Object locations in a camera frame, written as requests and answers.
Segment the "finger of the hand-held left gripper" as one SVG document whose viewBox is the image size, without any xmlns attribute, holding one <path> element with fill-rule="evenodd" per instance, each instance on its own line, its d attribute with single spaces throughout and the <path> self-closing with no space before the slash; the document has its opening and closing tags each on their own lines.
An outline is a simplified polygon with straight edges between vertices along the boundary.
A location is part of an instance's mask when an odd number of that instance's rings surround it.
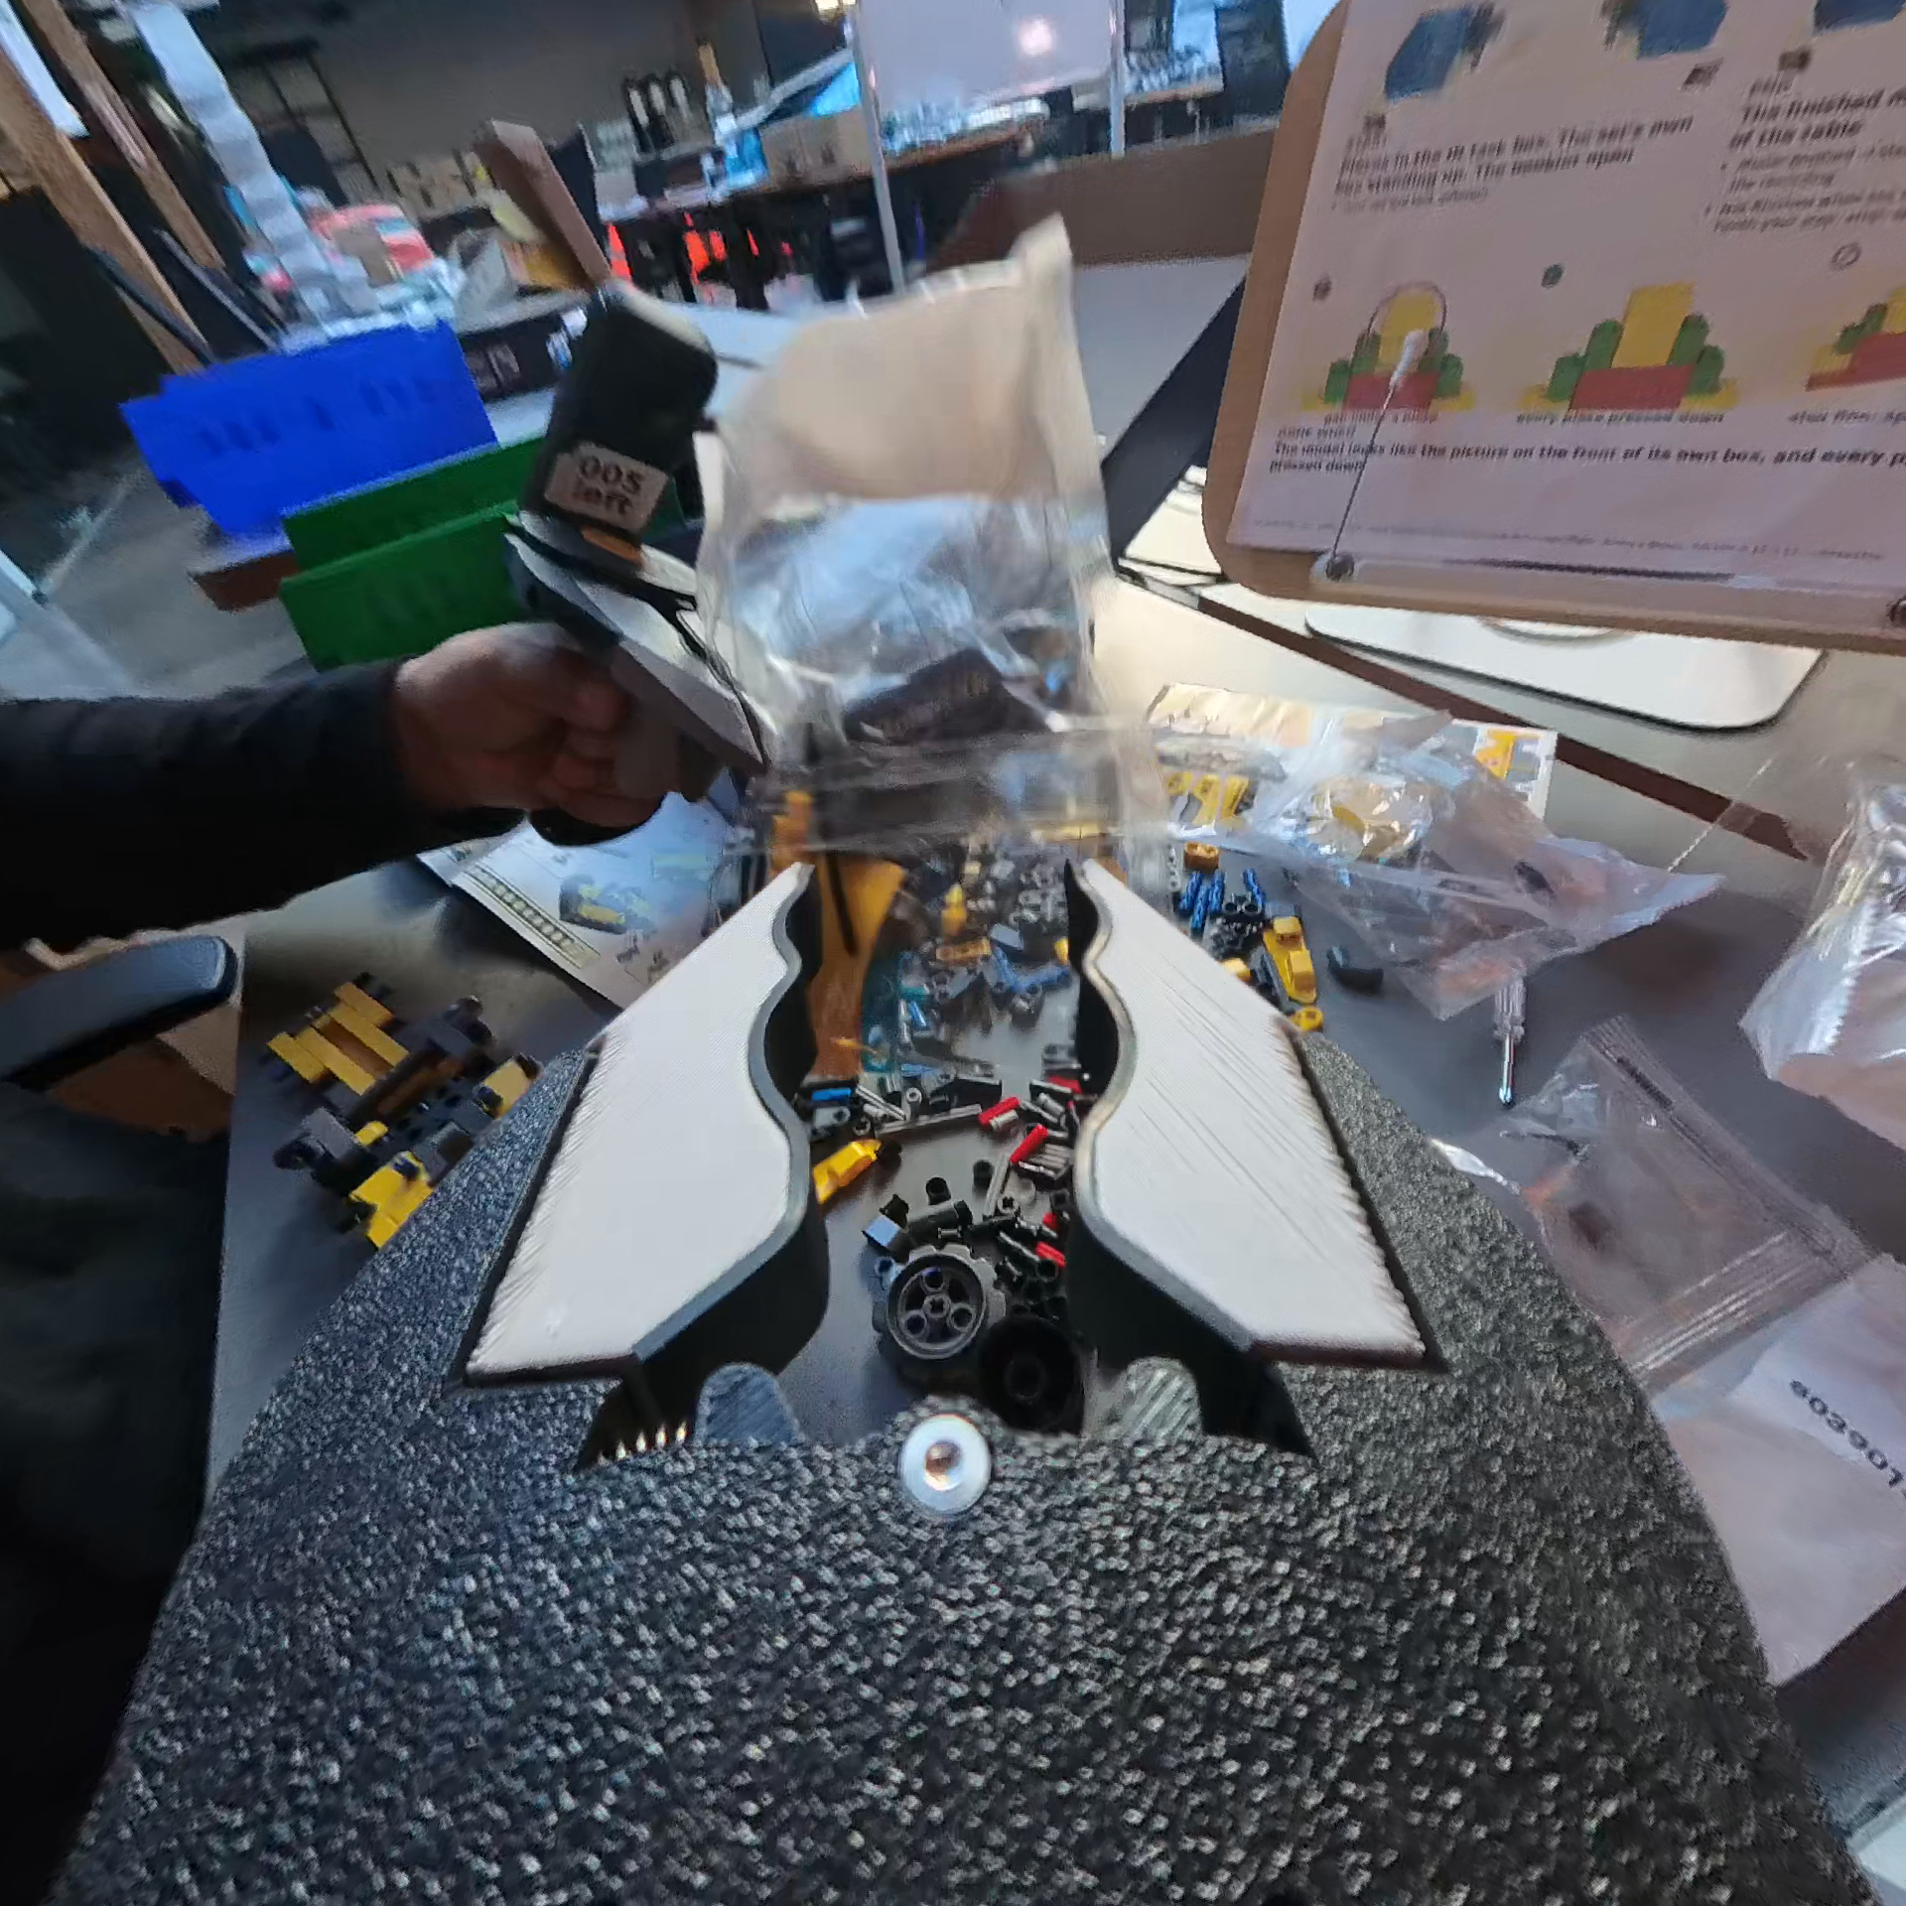
<svg viewBox="0 0 1906 1906">
<path fill-rule="evenodd" d="M 765 770 L 767 736 L 697 621 L 695 573 L 666 551 L 612 575 L 606 551 L 576 561 L 557 535 L 507 524 L 507 573 L 529 617 L 602 664 L 648 726 L 666 726 L 727 770 Z"/>
<path fill-rule="evenodd" d="M 521 593 L 531 617 L 560 629 L 630 702 L 620 770 L 680 770 L 684 750 L 735 766 L 735 688 L 680 617 L 614 587 Z"/>
</svg>

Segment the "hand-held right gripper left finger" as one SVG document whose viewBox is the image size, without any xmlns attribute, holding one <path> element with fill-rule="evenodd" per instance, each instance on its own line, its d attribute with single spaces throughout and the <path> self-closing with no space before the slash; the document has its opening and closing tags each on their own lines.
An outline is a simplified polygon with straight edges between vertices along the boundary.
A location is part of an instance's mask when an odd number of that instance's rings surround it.
<svg viewBox="0 0 1906 1906">
<path fill-rule="evenodd" d="M 697 1389 L 807 1347 L 830 1286 L 795 1103 L 821 956 L 815 869 L 795 863 L 590 1042 L 467 1340 L 469 1381 L 638 1365 Z"/>
</svg>

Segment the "clear plastic parts bag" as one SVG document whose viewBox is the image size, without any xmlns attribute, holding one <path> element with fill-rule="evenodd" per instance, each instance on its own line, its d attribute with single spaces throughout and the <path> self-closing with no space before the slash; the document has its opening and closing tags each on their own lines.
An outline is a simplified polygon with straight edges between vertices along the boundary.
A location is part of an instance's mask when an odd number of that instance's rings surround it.
<svg viewBox="0 0 1906 1906">
<path fill-rule="evenodd" d="M 908 875 L 979 841 L 1162 881 L 1166 796 L 1095 666 L 1110 518 L 1061 216 L 797 331 L 717 422 L 703 633 L 759 730 L 753 839 L 813 869 L 819 1073 L 862 1062 Z"/>
</svg>

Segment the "person's left forearm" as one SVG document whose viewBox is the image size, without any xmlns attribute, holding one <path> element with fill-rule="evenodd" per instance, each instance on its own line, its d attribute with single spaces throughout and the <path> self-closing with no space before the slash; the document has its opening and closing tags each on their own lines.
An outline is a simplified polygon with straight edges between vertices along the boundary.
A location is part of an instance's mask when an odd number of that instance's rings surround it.
<svg viewBox="0 0 1906 1906">
<path fill-rule="evenodd" d="M 394 661 L 203 698 L 3 704 L 3 946 L 74 948 L 273 909 L 511 829 L 406 776 Z"/>
</svg>

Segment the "person's left hand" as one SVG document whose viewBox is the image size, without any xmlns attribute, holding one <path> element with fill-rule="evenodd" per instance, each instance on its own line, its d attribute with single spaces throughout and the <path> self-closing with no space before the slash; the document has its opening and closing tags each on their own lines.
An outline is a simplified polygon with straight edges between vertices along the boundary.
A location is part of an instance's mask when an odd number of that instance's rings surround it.
<svg viewBox="0 0 1906 1906">
<path fill-rule="evenodd" d="M 699 801 L 721 776 L 608 661 L 541 623 L 465 631 L 402 661 L 392 712 L 420 803 L 525 815 L 560 845 L 632 833 L 666 798 Z"/>
</svg>

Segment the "open instruction booklet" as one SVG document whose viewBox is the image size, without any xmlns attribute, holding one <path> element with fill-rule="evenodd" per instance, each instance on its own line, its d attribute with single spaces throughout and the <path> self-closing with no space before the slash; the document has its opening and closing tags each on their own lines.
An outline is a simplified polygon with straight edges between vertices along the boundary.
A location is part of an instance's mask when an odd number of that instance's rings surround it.
<svg viewBox="0 0 1906 1906">
<path fill-rule="evenodd" d="M 664 799 L 622 835 L 562 845 L 533 821 L 418 855 L 453 891 L 616 1008 L 630 1006 L 703 940 L 741 809 Z"/>
</svg>

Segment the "green plastic bin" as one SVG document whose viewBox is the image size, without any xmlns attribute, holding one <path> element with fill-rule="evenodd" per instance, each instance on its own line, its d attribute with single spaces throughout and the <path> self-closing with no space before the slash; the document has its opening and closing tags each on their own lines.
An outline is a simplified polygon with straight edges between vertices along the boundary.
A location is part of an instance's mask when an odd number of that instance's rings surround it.
<svg viewBox="0 0 1906 1906">
<path fill-rule="evenodd" d="M 495 442 L 292 512 L 281 601 L 310 662 L 406 659 L 511 621 L 509 533 L 541 448 Z"/>
</svg>

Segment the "yellow beams and wheels pile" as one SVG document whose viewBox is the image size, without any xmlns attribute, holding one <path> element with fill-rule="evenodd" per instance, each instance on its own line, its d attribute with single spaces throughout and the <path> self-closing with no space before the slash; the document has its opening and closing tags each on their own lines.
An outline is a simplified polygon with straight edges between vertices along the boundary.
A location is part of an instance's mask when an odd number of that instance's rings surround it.
<svg viewBox="0 0 1906 1906">
<path fill-rule="evenodd" d="M 872 1306 L 880 1357 L 920 1397 L 977 1403 L 1005 1427 L 1085 1427 L 1085 1353 L 1057 1318 L 1003 1292 L 993 1268 L 956 1244 L 898 1258 Z"/>
</svg>

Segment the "partly built yellow model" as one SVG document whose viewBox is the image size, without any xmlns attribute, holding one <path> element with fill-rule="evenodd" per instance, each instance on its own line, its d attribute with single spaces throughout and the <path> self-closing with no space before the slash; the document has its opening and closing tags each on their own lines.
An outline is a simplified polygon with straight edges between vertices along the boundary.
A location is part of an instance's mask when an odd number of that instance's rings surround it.
<svg viewBox="0 0 1906 1906">
<path fill-rule="evenodd" d="M 308 1097 L 279 1171 L 324 1191 L 336 1226 L 382 1250 L 533 1089 L 543 1064 L 497 1042 L 475 996 L 402 1018 L 362 972 L 269 1042 Z"/>
</svg>

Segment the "blue plastic bin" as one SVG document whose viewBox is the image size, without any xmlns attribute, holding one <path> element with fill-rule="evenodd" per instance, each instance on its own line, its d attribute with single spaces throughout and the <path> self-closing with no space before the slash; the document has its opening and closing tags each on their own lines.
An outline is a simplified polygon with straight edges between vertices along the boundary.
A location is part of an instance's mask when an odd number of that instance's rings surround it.
<svg viewBox="0 0 1906 1906">
<path fill-rule="evenodd" d="M 175 373 L 120 412 L 155 484 L 235 537 L 497 440 L 445 323 Z"/>
</svg>

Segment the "small empty clear bag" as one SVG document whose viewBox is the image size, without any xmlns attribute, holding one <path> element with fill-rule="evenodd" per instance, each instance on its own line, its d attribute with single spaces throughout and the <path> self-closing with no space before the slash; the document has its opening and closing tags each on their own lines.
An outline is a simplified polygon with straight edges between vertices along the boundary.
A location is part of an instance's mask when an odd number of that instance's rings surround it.
<svg viewBox="0 0 1906 1906">
<path fill-rule="evenodd" d="M 1434 716 L 1335 720 L 1275 788 L 1261 849 L 1448 1020 L 1722 889 L 1720 873 L 1551 829 L 1555 740 Z"/>
</svg>

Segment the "yellow black sticker sheet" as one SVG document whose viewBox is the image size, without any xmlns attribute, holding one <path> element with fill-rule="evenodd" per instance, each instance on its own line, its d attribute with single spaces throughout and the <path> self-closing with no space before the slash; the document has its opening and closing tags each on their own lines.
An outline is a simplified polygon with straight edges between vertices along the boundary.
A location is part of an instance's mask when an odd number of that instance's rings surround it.
<svg viewBox="0 0 1906 1906">
<path fill-rule="evenodd" d="M 1198 680 L 1170 680 L 1146 710 L 1174 819 L 1192 829 L 1236 827 L 1263 786 L 1281 786 L 1339 734 L 1448 730 L 1490 774 L 1543 815 L 1561 736 L 1504 718 L 1388 710 L 1343 700 L 1303 700 Z"/>
</svg>

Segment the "empty clear bag white label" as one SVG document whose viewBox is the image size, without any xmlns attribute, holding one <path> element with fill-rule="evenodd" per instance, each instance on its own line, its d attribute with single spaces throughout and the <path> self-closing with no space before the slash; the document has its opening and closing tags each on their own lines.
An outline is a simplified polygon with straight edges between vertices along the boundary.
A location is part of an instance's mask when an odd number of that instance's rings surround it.
<svg viewBox="0 0 1906 1906">
<path fill-rule="evenodd" d="M 1506 1201 L 1646 1393 L 1778 1685 L 1903 1598 L 1905 1272 L 1780 1179 L 1627 1018 L 1494 1135 Z"/>
</svg>

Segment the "person's black clothing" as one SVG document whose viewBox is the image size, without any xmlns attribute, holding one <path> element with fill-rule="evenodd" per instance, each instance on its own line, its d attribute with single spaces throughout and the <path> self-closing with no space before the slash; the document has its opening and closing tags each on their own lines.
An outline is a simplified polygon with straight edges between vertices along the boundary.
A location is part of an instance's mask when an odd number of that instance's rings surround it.
<svg viewBox="0 0 1906 1906">
<path fill-rule="evenodd" d="M 100 1786 L 205 1502 L 227 1143 L 5 1087 L 3 1897 Z"/>
</svg>

